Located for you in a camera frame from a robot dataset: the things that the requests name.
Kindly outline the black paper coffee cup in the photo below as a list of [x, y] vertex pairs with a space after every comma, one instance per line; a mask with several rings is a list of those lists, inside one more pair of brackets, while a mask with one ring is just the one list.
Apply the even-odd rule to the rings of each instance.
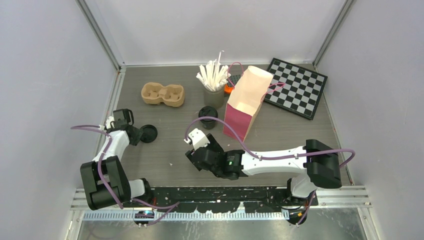
[[[218, 113], [210, 113], [210, 112], [208, 112], [208, 113], [199, 113], [198, 114], [198, 117], [199, 118], [201, 118], [201, 117], [218, 118]], [[211, 118], [201, 119], [200, 122], [201, 122], [201, 126], [204, 129], [206, 129], [206, 130], [213, 129], [216, 126], [216, 124], [217, 124], [217, 121], [215, 119], [211, 119]]]

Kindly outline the brown cardboard cup carrier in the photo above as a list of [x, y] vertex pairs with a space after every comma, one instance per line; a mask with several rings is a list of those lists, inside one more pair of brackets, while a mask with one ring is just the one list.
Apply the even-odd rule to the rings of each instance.
[[157, 82], [146, 83], [141, 90], [141, 97], [146, 104], [160, 105], [164, 103], [169, 107], [180, 107], [185, 100], [185, 90], [180, 84], [163, 86]]

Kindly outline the pink paper gift bag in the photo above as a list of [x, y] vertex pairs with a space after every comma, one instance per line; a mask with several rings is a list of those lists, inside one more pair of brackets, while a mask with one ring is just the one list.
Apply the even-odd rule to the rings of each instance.
[[248, 66], [228, 98], [223, 133], [233, 139], [247, 137], [274, 75], [256, 66]]

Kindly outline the black plastic cup lid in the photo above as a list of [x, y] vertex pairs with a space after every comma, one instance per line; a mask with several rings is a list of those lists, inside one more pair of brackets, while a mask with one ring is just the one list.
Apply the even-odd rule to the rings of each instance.
[[198, 112], [198, 117], [213, 117], [218, 118], [218, 111], [213, 106], [204, 106]]

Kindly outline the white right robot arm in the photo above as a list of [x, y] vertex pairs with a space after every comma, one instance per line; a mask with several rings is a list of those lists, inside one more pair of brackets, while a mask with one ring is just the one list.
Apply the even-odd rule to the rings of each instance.
[[304, 146], [277, 151], [224, 151], [212, 134], [192, 131], [184, 142], [193, 149], [186, 157], [199, 171], [210, 171], [215, 177], [237, 180], [265, 173], [296, 174], [287, 181], [285, 198], [291, 205], [299, 205], [318, 188], [338, 189], [342, 186], [339, 156], [316, 139], [308, 139]]

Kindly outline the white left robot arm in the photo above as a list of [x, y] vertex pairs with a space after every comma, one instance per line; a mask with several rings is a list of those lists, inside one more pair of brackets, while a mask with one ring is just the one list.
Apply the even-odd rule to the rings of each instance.
[[128, 146], [151, 143], [158, 130], [151, 124], [140, 128], [134, 126], [134, 115], [130, 109], [113, 111], [103, 125], [77, 125], [74, 129], [87, 130], [105, 136], [102, 149], [92, 161], [83, 163], [80, 174], [91, 210], [123, 204], [135, 200], [141, 207], [148, 207], [154, 199], [153, 191], [145, 178], [129, 180], [121, 164]]

